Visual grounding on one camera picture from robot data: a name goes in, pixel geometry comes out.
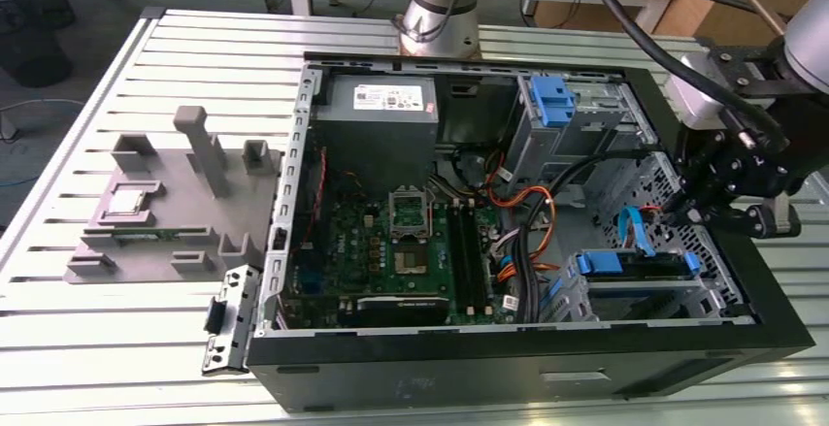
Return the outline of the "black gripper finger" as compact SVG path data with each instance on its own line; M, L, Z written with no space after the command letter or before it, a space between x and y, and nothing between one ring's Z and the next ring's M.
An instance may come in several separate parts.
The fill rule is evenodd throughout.
M799 237L803 223L789 197L767 198L745 210L715 205L701 211L703 222L755 239Z
M665 203L667 221L672 225L699 222L689 213L701 209L712 197L712 187L717 180L717 171L712 164L725 143L723 130L683 130L680 132L676 169L680 191Z

